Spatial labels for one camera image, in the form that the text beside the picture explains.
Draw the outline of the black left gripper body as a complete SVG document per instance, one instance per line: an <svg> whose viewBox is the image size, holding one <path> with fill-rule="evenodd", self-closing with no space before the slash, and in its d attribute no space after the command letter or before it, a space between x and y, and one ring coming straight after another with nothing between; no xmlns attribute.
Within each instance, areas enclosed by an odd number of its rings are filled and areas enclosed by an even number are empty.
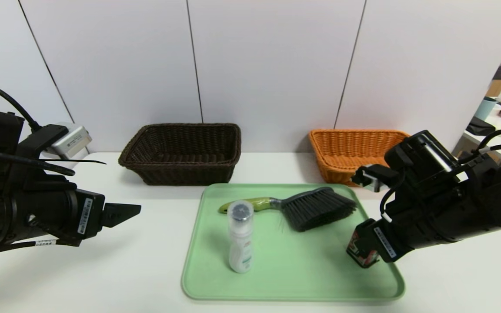
<svg viewBox="0 0 501 313"><path fill-rule="evenodd" d="M50 230L75 240L101 230L103 194L86 190L15 191L11 194L11 234L15 240L50 235Z"/></svg>

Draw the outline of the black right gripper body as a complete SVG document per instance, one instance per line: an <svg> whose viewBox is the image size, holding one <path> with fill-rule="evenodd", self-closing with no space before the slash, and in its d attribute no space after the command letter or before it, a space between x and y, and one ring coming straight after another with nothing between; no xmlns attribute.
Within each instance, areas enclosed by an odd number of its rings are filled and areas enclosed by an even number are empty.
<svg viewBox="0 0 501 313"><path fill-rule="evenodd" d="M369 258L355 256L356 262L395 262L405 254L420 247L424 241L424 223L420 220L394 218L391 222L381 218L368 219L355 227L355 238L363 237L371 241Z"/></svg>

